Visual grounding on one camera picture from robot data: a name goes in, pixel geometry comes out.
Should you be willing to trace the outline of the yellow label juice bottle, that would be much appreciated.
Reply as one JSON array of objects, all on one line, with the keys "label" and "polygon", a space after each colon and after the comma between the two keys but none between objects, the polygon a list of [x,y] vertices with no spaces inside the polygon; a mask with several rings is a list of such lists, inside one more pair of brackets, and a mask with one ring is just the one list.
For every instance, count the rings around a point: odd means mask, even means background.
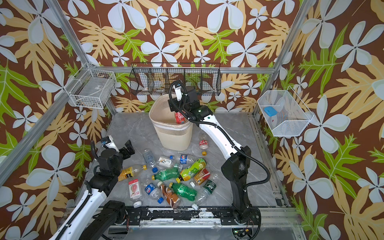
[{"label": "yellow label juice bottle", "polygon": [[141,172],[146,170],[146,165],[132,165],[131,167],[122,170],[121,174],[118,176],[118,181],[121,182],[126,179],[137,178]]}]

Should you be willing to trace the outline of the clear bottle blue cap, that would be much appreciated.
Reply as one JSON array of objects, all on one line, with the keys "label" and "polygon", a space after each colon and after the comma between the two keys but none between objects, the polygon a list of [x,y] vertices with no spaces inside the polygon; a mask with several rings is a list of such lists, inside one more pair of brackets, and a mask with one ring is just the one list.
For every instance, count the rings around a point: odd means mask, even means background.
[{"label": "clear bottle blue cap", "polygon": [[142,153],[147,166],[151,167],[153,173],[157,173],[159,170],[156,165],[155,156],[150,149],[145,149]]}]

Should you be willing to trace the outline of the pink label white bottle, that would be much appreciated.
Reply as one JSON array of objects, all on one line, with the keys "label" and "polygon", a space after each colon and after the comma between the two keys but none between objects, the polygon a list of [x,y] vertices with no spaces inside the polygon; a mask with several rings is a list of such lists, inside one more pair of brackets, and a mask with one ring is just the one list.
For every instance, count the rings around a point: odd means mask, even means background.
[{"label": "pink label white bottle", "polygon": [[129,182],[129,194],[133,201],[133,207],[139,208],[142,206],[142,190],[138,179]]}]

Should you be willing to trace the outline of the clear bottle red cap label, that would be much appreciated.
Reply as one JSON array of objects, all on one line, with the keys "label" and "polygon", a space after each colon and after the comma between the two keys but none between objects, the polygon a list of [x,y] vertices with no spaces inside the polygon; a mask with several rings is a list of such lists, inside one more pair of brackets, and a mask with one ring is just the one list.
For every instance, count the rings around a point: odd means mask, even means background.
[{"label": "clear bottle red cap label", "polygon": [[207,149],[209,148],[209,143],[206,137],[201,137],[199,141],[199,147],[202,150],[202,155],[206,156],[207,155]]}]

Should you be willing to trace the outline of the orange red label bottle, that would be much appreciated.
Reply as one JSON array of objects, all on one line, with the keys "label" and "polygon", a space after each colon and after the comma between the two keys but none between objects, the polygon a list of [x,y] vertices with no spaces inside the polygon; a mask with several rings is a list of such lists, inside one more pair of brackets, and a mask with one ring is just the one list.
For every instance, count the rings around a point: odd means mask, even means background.
[{"label": "orange red label bottle", "polygon": [[209,177],[211,176],[211,173],[209,170],[207,170],[206,168],[200,170],[195,176],[194,176],[194,184],[196,185],[201,185],[202,183],[204,183],[206,180],[209,179]]}]

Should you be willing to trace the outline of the dark green label water bottle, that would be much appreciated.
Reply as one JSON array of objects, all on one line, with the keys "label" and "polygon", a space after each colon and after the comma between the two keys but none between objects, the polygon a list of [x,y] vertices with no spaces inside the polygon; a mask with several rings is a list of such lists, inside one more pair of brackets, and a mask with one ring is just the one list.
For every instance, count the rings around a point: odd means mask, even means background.
[{"label": "dark green label water bottle", "polygon": [[192,204],[192,208],[194,210],[198,210],[199,207],[203,206],[208,201],[210,196],[213,194],[213,192],[217,188],[218,181],[219,181],[218,174],[211,175],[205,181],[204,185],[198,191],[198,194],[196,196],[194,203]]}]

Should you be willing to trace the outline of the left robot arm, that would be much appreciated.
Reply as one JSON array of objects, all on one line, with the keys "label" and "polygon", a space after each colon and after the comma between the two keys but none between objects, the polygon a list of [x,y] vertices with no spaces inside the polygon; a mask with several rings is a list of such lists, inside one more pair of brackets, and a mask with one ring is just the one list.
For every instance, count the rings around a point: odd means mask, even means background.
[{"label": "left robot arm", "polygon": [[111,137],[101,140],[104,150],[98,156],[94,141],[91,152],[99,162],[99,171],[94,171],[90,181],[84,181],[86,190],[78,205],[61,225],[52,240],[98,240],[114,224],[126,221],[126,205],[119,201],[108,201],[94,219],[98,208],[109,196],[123,170],[123,161],[135,154],[130,140],[118,149]]}]

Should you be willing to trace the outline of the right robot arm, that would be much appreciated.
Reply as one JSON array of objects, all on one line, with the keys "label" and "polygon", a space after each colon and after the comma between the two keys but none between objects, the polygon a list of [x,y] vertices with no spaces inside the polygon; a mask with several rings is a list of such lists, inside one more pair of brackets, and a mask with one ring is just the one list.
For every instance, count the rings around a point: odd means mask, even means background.
[{"label": "right robot arm", "polygon": [[[240,225],[249,222],[258,211],[250,202],[248,188],[269,182],[270,171],[262,162],[251,156],[252,151],[248,146],[241,146],[227,133],[207,106],[200,104],[194,87],[187,87],[182,82],[175,81],[171,84],[168,95],[170,110],[181,113],[190,123],[203,130],[222,152],[225,162],[221,172],[230,181],[234,218]],[[265,179],[247,182],[251,162],[259,165],[266,172]]]}]

